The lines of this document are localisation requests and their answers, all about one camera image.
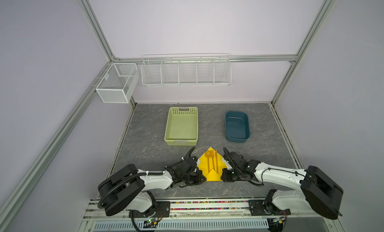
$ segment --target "white wall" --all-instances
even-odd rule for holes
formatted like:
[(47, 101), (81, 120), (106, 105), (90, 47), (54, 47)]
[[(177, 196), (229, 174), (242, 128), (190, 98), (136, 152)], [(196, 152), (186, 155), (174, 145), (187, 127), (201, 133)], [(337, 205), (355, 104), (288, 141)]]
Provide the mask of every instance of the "white wall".
[(113, 53), (296, 54), (323, 0), (90, 0)]
[(338, 0), (277, 103), (303, 163), (343, 189), (345, 231), (382, 231), (384, 0)]
[(106, 63), (76, 0), (0, 0), (0, 206)]
[(130, 113), (129, 104), (96, 95), (32, 191), (8, 232), (75, 232), (108, 172)]
[(140, 80), (133, 97), (137, 103), (271, 101), (290, 63), (234, 62), (231, 66), (232, 84), (229, 86), (145, 87)]

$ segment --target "black mounting plate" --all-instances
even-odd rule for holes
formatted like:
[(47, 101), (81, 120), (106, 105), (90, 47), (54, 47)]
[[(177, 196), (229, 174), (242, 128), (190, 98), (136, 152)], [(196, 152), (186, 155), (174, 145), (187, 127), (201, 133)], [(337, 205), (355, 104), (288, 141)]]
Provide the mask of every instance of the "black mounting plate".
[[(265, 211), (265, 206), (264, 206), (263, 202), (264, 202), (263, 199), (251, 199), (248, 201), (249, 211), (251, 212), (252, 216), (271, 215), (271, 214), (267, 214), (267, 212)], [(286, 210), (284, 210), (284, 212), (285, 212), (285, 215), (291, 215), (290, 209), (286, 209)], [(273, 215), (284, 215), (284, 213), (282, 210), (280, 210), (280, 211), (275, 211), (273, 213)]]
[[(164, 217), (169, 217), (169, 211), (170, 211), (170, 201), (158, 201), (157, 202), (157, 206), (156, 206), (156, 210), (155, 210), (155, 214), (151, 217), (161, 217), (161, 214), (163, 213), (163, 218)], [(133, 210), (133, 216), (134, 218), (146, 218), (145, 214), (137, 211), (137, 210)]]

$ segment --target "white wire basket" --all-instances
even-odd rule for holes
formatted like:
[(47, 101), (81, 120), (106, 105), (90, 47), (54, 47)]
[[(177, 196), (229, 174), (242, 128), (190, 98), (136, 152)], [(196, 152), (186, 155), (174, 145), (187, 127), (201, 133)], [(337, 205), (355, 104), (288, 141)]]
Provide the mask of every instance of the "white wire basket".
[(143, 56), (144, 86), (213, 86), (232, 81), (229, 54), (187, 54)]
[(112, 63), (96, 91), (105, 103), (129, 103), (139, 77), (136, 63)]

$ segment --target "gray table surface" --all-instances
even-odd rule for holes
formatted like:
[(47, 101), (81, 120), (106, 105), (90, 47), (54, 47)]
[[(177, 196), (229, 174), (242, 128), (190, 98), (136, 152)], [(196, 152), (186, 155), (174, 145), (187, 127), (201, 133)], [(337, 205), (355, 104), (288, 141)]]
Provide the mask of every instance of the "gray table surface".
[[(138, 104), (122, 144), (113, 172), (128, 164), (138, 169), (158, 171), (180, 160), (191, 147), (168, 146), (164, 141), (168, 110), (171, 106), (196, 106), (199, 113), (199, 139), (192, 156), (200, 157), (209, 147), (223, 155), (223, 147), (246, 160), (286, 168), (295, 168), (285, 141), (268, 104)], [(245, 112), (251, 136), (245, 143), (225, 139), (225, 114), (229, 110)], [(289, 188), (265, 183), (256, 187), (246, 181), (209, 181), (196, 186), (151, 190), (157, 199), (195, 197), (265, 197), (270, 189)]]

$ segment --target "robotic arm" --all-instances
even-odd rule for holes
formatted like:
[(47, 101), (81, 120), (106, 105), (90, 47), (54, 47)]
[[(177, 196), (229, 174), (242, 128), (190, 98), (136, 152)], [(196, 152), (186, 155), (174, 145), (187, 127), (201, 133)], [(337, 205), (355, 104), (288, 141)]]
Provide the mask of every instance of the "robotic arm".
[[(168, 189), (198, 185), (207, 179), (197, 167), (197, 157), (190, 157), (192, 148), (182, 160), (167, 166), (160, 172), (138, 170), (134, 164), (127, 165), (99, 186), (99, 208), (106, 215), (117, 214), (124, 209), (141, 212), (149, 217), (158, 208), (155, 198), (149, 190)], [(248, 181), (255, 186), (272, 182), (293, 190), (278, 191), (272, 189), (264, 201), (250, 200), (251, 215), (289, 215), (289, 209), (312, 209), (328, 219), (337, 219), (343, 190), (319, 168), (288, 169), (250, 160), (247, 162), (236, 152), (224, 147), (223, 182)]]

